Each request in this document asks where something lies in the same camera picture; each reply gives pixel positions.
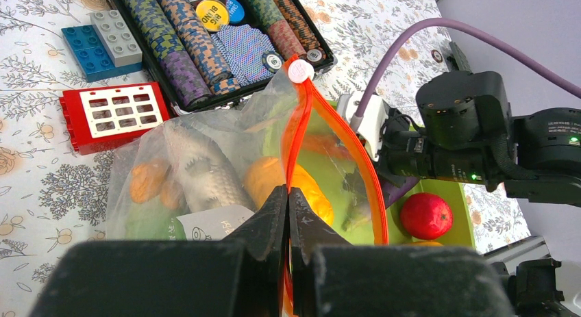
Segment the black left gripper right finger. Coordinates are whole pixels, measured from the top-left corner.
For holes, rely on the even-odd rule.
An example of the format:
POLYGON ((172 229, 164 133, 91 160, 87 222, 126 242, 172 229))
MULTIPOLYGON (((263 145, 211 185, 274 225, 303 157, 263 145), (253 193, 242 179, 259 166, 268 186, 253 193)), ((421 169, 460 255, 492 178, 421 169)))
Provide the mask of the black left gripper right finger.
POLYGON ((493 267, 461 246, 352 245, 288 198, 297 316, 512 316, 493 267))

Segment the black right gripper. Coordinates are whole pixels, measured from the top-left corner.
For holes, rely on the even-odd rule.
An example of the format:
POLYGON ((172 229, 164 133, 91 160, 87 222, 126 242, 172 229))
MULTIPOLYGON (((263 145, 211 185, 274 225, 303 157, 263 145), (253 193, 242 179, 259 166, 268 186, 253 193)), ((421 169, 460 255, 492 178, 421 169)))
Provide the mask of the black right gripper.
POLYGON ((495 116, 440 115, 420 127, 408 115, 391 113, 380 133, 375 169, 398 187, 406 177, 497 187, 491 148, 497 137, 495 116))

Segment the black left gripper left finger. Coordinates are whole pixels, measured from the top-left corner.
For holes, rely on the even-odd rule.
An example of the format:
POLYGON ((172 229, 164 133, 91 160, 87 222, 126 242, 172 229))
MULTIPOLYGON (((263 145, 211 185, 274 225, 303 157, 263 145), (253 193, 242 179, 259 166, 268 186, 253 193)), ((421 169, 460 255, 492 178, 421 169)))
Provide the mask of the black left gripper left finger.
POLYGON ((69 249, 32 316, 281 316, 286 186, 219 241, 112 240, 69 249))

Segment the orange toy mandarin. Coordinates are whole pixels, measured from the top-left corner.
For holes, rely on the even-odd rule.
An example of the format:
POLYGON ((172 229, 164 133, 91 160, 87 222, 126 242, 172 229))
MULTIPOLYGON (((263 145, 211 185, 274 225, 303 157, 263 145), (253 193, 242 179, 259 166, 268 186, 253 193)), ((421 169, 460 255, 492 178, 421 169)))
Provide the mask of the orange toy mandarin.
MULTIPOLYGON (((260 209, 275 187, 286 185, 286 175, 277 157, 261 157, 246 171, 243 185, 256 207, 260 209)), ((291 187, 299 188, 311 210, 329 226, 334 222, 334 211, 314 178, 300 165, 293 170, 291 187)))

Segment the grey toy fish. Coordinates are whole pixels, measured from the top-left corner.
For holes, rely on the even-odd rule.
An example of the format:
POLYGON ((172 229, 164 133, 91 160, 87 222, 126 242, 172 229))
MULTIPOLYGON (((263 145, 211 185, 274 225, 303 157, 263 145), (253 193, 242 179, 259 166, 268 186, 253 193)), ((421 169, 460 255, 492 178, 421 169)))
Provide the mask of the grey toy fish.
POLYGON ((172 169, 192 213, 228 205, 256 211, 236 169, 212 138, 170 123, 164 124, 163 133, 172 169))

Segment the green toy cabbage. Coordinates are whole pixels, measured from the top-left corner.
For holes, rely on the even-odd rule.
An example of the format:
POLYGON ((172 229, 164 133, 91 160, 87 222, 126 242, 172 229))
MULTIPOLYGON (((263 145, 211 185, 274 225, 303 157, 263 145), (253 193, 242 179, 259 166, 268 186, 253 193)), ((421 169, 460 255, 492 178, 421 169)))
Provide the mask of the green toy cabbage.
POLYGON ((127 240, 176 240, 178 234, 175 221, 184 214, 184 209, 167 208, 159 199, 145 203, 132 203, 125 220, 127 240))

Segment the clear zip top bag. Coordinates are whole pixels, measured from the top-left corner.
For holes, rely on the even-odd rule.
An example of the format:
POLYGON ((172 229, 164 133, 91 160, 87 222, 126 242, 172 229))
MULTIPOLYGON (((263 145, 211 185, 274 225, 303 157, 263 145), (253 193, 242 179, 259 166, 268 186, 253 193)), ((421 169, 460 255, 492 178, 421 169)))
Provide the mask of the clear zip top bag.
POLYGON ((116 150, 102 316, 379 316, 388 242, 371 158, 293 57, 239 111, 116 150))

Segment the fried chicken toy piece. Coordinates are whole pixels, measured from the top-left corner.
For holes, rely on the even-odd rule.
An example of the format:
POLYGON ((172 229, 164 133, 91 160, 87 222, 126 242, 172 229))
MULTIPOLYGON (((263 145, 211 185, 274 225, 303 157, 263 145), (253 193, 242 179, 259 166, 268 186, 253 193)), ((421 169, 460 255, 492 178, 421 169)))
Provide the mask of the fried chicken toy piece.
POLYGON ((156 197, 169 210, 182 206, 184 193, 166 159, 155 158, 131 170, 129 195, 134 203, 145 203, 156 197))

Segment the yellow toy bell pepper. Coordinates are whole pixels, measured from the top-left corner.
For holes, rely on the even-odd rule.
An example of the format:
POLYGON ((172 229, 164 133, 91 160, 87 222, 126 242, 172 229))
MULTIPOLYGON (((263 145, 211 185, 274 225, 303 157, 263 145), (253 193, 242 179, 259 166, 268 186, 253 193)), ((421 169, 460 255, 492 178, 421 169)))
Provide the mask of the yellow toy bell pepper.
POLYGON ((408 246, 443 246, 440 242, 437 241, 416 241, 416 242, 409 242, 405 243, 404 245, 408 246))

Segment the orange toy carrot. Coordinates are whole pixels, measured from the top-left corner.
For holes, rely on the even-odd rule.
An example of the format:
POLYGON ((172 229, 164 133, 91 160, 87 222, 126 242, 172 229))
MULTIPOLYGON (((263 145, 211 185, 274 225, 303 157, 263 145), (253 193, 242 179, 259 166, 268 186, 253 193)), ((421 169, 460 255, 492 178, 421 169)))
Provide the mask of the orange toy carrot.
POLYGON ((307 133, 302 140, 299 152, 316 153, 338 160, 354 160, 341 140, 330 133, 307 133))

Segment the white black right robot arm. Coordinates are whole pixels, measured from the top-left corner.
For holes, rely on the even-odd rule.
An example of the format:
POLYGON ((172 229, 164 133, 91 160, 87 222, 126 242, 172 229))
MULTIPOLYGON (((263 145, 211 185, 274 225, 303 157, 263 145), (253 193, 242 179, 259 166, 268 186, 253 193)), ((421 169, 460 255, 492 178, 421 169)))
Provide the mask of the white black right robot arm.
POLYGON ((423 121, 392 109, 381 129, 378 175, 472 183, 533 203, 580 205, 580 111, 513 116, 500 74, 444 73, 424 84, 423 121))

